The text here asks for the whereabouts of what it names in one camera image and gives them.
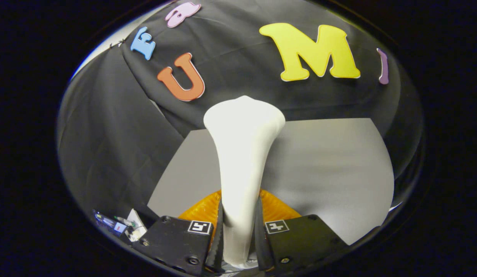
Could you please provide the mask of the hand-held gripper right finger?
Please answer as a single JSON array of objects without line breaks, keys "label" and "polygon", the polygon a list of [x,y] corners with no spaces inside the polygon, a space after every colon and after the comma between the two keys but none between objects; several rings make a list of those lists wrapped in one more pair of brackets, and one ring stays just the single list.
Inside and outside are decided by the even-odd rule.
[{"label": "hand-held gripper right finger", "polygon": [[348,244],[319,216],[302,216],[272,193],[256,203],[255,253],[266,275],[297,272],[342,254]]}]

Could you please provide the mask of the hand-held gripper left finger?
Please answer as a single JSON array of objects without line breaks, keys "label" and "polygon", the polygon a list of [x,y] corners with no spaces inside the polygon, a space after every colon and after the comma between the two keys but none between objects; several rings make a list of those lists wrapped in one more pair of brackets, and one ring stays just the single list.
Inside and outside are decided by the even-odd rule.
[{"label": "hand-held gripper left finger", "polygon": [[163,266],[193,276],[224,272],[221,191],[216,191],[179,217],[161,216],[132,247]]}]

